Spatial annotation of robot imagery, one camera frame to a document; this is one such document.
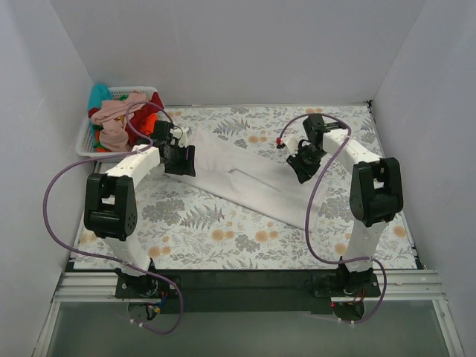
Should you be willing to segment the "white t shirt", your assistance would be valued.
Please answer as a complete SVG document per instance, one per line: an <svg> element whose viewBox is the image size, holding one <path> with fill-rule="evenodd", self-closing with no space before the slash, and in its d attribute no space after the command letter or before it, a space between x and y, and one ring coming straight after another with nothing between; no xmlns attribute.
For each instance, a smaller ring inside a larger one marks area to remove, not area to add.
<svg viewBox="0 0 476 357"><path fill-rule="evenodd" d="M171 178L304 229L313 180L301 184L290 166L230 144L200 126L190 143L196 147L196 175Z"/></svg>

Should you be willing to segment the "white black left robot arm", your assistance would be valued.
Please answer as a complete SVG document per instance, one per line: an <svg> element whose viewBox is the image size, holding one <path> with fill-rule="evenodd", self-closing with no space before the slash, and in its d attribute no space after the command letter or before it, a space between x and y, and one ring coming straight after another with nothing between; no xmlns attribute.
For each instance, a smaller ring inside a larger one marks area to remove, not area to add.
<svg viewBox="0 0 476 357"><path fill-rule="evenodd" d="M156 296L159 282L154 264L133 232L138 224L135 188L159 165L164 172L196 175L195 147L189 145L190 129L157 121L152 134L134 146L131 154L105 173L91 174L86 183L84 225L101 238L120 260L116 274L135 294Z"/></svg>

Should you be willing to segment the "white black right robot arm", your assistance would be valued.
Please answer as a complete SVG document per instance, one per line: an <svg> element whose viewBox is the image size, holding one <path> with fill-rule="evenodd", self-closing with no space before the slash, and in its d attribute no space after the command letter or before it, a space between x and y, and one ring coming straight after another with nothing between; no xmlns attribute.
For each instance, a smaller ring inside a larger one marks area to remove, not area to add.
<svg viewBox="0 0 476 357"><path fill-rule="evenodd" d="M306 138L281 133L277 148L287 148L288 165L303 184L316 177L305 213L305 239L309 245L312 206L326 171L338 161L351 175L350 211L353 230L347 250L338 260L317 257L335 269L312 275L311 291L317 298L346 297L352 303L365 298L383 298L386 282L380 283L373 269L382 267L375 257L383 231L402 211L404 200L400 164L383 158L353 139L351 127L328 114L301 115Z"/></svg>

